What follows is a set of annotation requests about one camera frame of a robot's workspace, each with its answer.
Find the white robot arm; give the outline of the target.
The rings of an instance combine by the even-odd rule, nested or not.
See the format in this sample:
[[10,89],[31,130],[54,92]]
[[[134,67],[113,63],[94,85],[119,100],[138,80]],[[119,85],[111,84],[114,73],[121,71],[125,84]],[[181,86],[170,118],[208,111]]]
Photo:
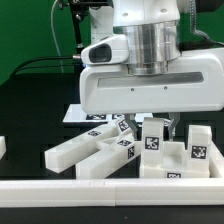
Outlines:
[[196,28],[195,0],[112,0],[113,34],[81,52],[88,114],[224,109],[224,44]]

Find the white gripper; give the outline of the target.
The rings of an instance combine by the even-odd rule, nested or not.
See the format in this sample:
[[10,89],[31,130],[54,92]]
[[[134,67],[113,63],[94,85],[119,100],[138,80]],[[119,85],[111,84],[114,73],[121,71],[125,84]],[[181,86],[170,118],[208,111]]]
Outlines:
[[224,47],[185,51],[168,63],[165,73],[132,75],[125,60],[128,41],[113,35],[81,52],[80,101],[88,114],[125,114],[138,139],[131,113],[169,113],[169,139],[175,136],[179,112],[224,108]]

